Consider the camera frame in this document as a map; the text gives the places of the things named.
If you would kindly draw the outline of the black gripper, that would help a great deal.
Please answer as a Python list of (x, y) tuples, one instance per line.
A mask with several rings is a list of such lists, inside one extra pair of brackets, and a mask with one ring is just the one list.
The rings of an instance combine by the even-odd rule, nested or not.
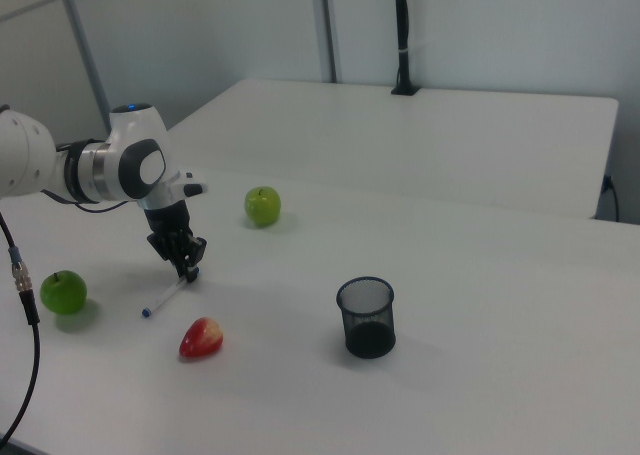
[(160, 209), (145, 209), (144, 214), (151, 229), (147, 236), (149, 244), (164, 261), (171, 263), (179, 277), (184, 276), (188, 283), (194, 282), (207, 241), (192, 235), (186, 202), (182, 200)]

